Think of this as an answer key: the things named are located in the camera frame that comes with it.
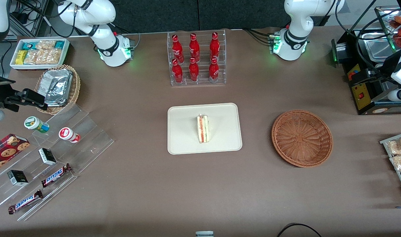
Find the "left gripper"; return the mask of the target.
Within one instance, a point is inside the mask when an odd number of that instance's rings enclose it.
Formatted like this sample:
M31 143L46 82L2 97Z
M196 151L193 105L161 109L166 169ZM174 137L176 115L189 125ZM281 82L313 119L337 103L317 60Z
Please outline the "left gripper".
M369 78L368 70L353 70L351 71L351 80L355 80L356 88L364 88L366 84L372 84L376 82L390 82L390 69L388 66L371 66L369 67L371 73L371 77Z

